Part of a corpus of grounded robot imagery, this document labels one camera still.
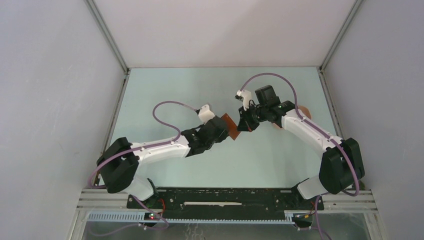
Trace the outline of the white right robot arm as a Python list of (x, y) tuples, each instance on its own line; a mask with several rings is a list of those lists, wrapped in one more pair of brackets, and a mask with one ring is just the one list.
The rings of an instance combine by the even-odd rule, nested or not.
[(342, 139), (324, 131), (296, 109), (293, 102), (280, 101), (271, 85), (257, 89), (255, 94), (258, 103), (248, 90), (236, 93), (235, 98), (243, 104), (238, 110), (239, 132), (252, 132), (261, 122), (270, 122), (297, 136), (321, 158), (318, 175), (294, 187), (290, 201), (295, 208), (304, 209), (318, 195), (338, 194), (365, 176), (360, 146), (355, 139)]

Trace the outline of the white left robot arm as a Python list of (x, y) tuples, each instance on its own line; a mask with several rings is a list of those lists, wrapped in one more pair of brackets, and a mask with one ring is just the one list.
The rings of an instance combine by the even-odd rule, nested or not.
[(175, 139), (144, 144), (120, 137), (106, 149), (96, 165), (109, 194), (125, 192), (136, 197), (145, 208), (153, 208), (158, 194), (153, 182), (142, 175), (142, 167), (202, 154), (228, 136), (226, 121), (215, 116), (205, 124), (182, 131)]

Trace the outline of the brown leather card holder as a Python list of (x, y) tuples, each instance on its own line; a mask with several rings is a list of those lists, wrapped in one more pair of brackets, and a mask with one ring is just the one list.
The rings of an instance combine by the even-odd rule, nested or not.
[(227, 126), (227, 131), (228, 131), (228, 136), (235, 141), (237, 139), (237, 137), (240, 135), (240, 131), (238, 131), (237, 129), (237, 125), (234, 122), (234, 120), (230, 117), (230, 115), (228, 113), (223, 114), (220, 117), (222, 120), (225, 121), (226, 126)]

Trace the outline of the pink plastic tray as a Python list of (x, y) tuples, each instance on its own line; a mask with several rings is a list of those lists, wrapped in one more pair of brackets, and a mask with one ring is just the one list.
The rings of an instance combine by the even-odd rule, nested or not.
[[(298, 110), (301, 111), (301, 113), (305, 115), (306, 117), (308, 117), (309, 119), (312, 119), (312, 115), (307, 107), (303, 105), (299, 105)], [(272, 126), (276, 129), (284, 129), (283, 127), (279, 127), (276, 123), (272, 123)]]

